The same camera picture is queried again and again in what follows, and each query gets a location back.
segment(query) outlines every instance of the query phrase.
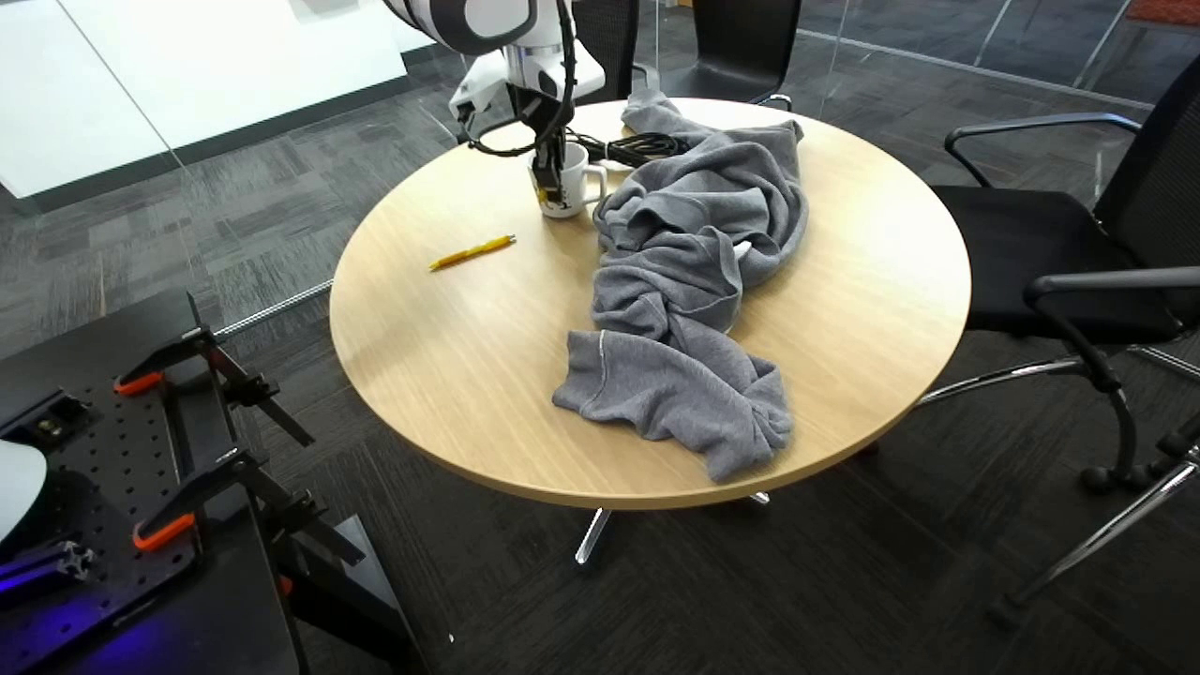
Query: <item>yellow pencil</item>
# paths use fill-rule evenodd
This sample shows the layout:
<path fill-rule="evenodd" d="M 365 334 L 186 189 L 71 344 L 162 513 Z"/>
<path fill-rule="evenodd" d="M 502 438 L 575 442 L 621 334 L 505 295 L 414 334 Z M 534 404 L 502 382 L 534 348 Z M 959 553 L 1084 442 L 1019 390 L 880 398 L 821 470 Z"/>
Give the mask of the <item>yellow pencil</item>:
<path fill-rule="evenodd" d="M 460 267 L 460 264 L 469 264 L 469 260 L 502 252 L 502 248 L 511 248 L 511 244 L 515 244 L 515 238 L 496 238 L 496 239 L 485 239 L 481 248 L 465 248 L 465 252 L 452 252 L 452 254 L 440 260 L 430 269 Z"/>

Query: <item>white wall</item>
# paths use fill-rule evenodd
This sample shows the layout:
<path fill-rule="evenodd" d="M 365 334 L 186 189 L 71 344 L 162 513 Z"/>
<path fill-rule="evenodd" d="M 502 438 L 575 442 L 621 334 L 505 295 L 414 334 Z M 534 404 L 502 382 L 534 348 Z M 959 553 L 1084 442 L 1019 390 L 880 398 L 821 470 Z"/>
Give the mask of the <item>white wall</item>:
<path fill-rule="evenodd" d="M 0 182 L 27 198 L 390 84 L 415 47 L 382 0 L 0 4 Z"/>

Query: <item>gray towel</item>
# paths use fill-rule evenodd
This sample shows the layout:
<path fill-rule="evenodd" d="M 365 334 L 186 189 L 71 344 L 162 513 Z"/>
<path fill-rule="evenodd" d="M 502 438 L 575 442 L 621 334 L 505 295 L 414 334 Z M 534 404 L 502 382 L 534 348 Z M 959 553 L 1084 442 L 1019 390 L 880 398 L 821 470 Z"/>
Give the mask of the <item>gray towel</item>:
<path fill-rule="evenodd" d="M 779 370 L 747 358 L 729 327 L 744 293 L 800 248 L 800 124 L 691 124 L 647 70 L 632 84 L 627 128 L 702 142 L 646 160 L 597 207 L 601 334 L 571 334 L 571 370 L 555 404 L 585 422 L 627 422 L 646 438 L 676 438 L 705 453 L 711 479 L 731 479 L 764 464 L 791 437 Z"/>

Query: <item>crumpled fabric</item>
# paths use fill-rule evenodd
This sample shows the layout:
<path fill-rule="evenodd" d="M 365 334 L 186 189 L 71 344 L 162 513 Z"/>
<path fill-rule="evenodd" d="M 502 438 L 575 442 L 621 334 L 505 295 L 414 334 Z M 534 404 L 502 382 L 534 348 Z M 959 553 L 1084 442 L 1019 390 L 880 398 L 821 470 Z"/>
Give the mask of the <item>crumpled fabric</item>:
<path fill-rule="evenodd" d="M 555 404 L 676 438 L 711 479 L 772 463 L 791 438 L 782 380 L 729 332 L 744 295 L 802 239 L 800 124 L 715 130 L 679 118 L 656 75 L 632 80 L 629 130 L 696 139 L 651 158 L 592 215 L 597 334 L 571 334 Z"/>

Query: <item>chair armrest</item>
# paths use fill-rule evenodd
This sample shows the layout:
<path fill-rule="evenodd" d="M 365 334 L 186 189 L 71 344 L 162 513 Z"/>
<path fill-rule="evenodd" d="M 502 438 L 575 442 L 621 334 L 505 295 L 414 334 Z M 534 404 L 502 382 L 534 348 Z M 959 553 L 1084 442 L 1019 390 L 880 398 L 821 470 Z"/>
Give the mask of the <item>chair armrest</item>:
<path fill-rule="evenodd" d="M 1024 288 L 1024 299 L 1061 332 L 1061 337 L 1087 365 L 1087 380 L 1100 390 L 1119 390 L 1119 375 L 1107 369 L 1100 348 L 1067 324 L 1054 303 L 1054 293 L 1160 293 L 1160 288 L 1200 288 L 1200 267 L 1154 267 L 1154 269 L 1100 269 L 1100 275 L 1041 275 Z"/>
<path fill-rule="evenodd" d="M 1100 128 L 1121 128 L 1127 137 L 1141 130 L 1136 119 L 1119 118 L 1119 112 L 1061 112 L 1061 118 L 1024 118 L 1024 119 L 996 119 L 996 124 L 970 124 L 970 128 L 956 128 L 946 137 L 946 153 L 956 158 L 981 189 L 989 189 L 989 182 L 980 174 L 975 160 L 969 160 L 969 153 L 959 149 L 959 139 L 975 139 L 975 137 L 1006 137 L 1006 130 L 1035 130 L 1035 128 L 1079 128 L 1079 124 L 1100 124 Z"/>

